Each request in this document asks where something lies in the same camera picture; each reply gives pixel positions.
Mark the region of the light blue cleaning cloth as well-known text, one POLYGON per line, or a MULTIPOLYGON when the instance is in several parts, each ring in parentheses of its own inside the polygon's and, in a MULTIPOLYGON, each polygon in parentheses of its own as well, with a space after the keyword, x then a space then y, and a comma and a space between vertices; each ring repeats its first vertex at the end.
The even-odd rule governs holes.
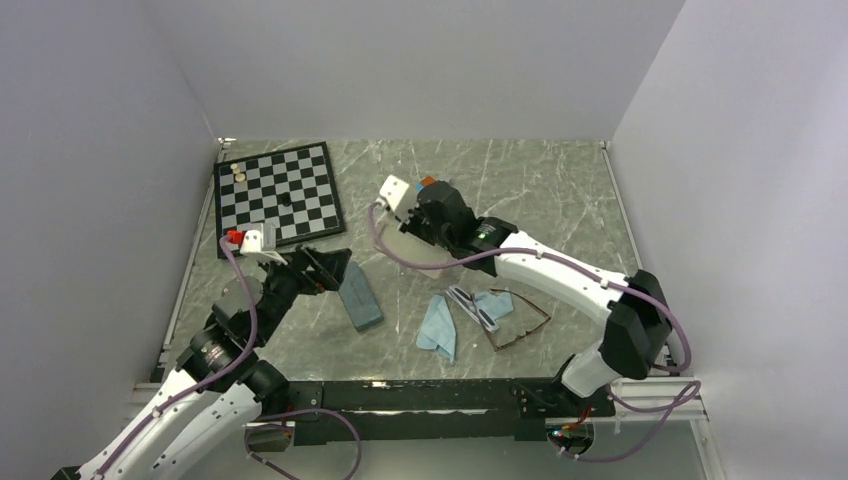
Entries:
POLYGON ((456 361, 457 333, 446 299, 434 295, 420 325, 416 346, 446 358, 453 365, 456 361))

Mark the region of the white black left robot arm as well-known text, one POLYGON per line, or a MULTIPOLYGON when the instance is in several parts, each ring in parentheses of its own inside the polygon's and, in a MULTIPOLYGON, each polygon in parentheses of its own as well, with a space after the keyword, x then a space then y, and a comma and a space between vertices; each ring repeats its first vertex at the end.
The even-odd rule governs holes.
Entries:
POLYGON ((236 285, 212 306, 204 327, 147 404, 99 453, 56 479, 177 479, 247 423, 279 417, 290 383, 256 351, 302 295, 336 292, 352 252, 252 251, 263 280, 227 257, 236 285))

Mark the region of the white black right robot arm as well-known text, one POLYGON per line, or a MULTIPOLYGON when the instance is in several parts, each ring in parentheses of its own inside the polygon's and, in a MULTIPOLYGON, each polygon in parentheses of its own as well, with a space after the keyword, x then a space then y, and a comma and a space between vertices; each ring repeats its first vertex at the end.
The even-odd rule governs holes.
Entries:
POLYGON ((576 415, 600 388, 620 378, 643 380, 672 332, 657 277, 617 273, 576 260, 496 217, 478 216, 444 181, 416 188, 391 177, 380 188, 402 233, 448 253, 453 265, 517 281, 588 316, 603 329, 595 346, 561 367, 554 407, 576 415))

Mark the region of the pink glasses case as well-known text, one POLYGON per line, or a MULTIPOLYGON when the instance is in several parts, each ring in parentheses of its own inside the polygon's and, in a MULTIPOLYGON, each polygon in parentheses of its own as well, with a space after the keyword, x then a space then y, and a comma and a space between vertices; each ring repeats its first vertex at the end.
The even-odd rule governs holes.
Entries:
POLYGON ((441 265, 452 260, 447 251, 430 245, 413 235, 402 233, 394 223, 379 224, 377 233, 383 244, 404 261, 425 265, 441 265))

